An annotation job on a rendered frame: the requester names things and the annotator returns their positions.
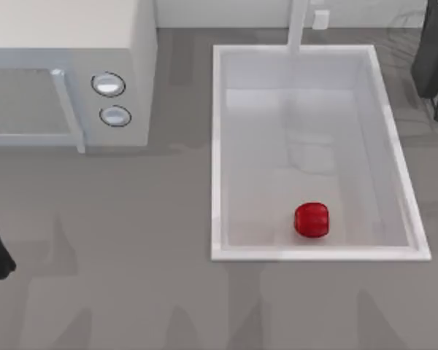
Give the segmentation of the red apple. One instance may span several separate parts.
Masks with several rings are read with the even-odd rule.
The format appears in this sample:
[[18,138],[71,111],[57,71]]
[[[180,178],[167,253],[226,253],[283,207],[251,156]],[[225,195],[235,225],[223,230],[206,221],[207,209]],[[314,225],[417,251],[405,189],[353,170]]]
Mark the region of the red apple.
[[294,230],[302,237],[317,239],[329,234],[329,209],[324,203],[306,202],[294,212]]

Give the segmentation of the pale microwave oven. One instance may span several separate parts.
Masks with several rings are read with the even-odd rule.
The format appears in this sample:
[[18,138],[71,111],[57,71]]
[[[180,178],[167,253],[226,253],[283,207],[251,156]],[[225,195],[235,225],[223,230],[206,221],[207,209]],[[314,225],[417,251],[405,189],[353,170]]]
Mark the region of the pale microwave oven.
[[[153,0],[0,0],[0,68],[64,70],[86,150],[147,144],[157,50]],[[106,71],[123,78],[122,95],[93,90]],[[113,105],[130,111],[129,125],[99,119]]]

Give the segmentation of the large microwave knob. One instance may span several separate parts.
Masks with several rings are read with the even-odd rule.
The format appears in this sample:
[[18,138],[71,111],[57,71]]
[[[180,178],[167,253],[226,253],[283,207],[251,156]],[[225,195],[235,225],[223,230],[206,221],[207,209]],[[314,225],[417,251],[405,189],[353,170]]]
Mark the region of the large microwave knob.
[[91,87],[100,96],[114,98],[124,93],[126,83],[118,74],[106,71],[91,77]]

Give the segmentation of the white wall socket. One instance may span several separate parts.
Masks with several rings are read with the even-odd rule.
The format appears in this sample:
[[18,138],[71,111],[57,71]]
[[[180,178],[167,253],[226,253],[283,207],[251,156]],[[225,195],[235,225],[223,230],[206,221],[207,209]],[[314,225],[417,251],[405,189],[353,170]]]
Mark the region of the white wall socket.
[[312,24],[313,30],[326,30],[329,27],[330,11],[328,9],[315,10]]

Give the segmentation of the microwave door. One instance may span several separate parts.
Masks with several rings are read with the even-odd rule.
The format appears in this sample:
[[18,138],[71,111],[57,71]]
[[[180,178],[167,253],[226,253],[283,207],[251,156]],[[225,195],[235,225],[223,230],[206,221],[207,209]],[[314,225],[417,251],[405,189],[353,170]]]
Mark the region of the microwave door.
[[85,153],[64,70],[0,68],[0,147],[74,147]]

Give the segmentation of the black folding stand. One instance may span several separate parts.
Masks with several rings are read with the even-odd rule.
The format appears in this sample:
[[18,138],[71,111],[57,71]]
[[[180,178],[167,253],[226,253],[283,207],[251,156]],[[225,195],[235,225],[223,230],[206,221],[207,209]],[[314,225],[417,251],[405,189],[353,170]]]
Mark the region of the black folding stand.
[[438,0],[427,0],[410,73],[418,96],[431,102],[433,119],[438,124]]

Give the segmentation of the tall white tap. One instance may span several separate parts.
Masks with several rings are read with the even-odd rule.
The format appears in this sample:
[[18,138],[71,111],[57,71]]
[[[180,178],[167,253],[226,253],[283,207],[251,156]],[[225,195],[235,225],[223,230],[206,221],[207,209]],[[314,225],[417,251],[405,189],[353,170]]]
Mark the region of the tall white tap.
[[309,2],[310,0],[291,0],[287,43],[291,55],[299,53]]

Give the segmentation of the small microwave knob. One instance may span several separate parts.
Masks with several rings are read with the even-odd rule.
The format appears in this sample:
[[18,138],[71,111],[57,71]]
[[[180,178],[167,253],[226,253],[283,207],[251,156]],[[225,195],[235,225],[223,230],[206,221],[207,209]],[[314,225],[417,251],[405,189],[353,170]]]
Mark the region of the small microwave knob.
[[132,121],[132,116],[125,107],[113,105],[101,109],[99,119],[111,128],[124,128]]

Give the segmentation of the white sink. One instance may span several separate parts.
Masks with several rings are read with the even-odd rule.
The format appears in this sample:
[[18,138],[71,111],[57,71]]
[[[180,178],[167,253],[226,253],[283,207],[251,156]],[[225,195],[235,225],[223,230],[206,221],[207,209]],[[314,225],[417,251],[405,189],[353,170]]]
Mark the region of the white sink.
[[[214,261],[431,259],[370,44],[214,46],[211,165]],[[294,230],[306,202],[327,236]]]

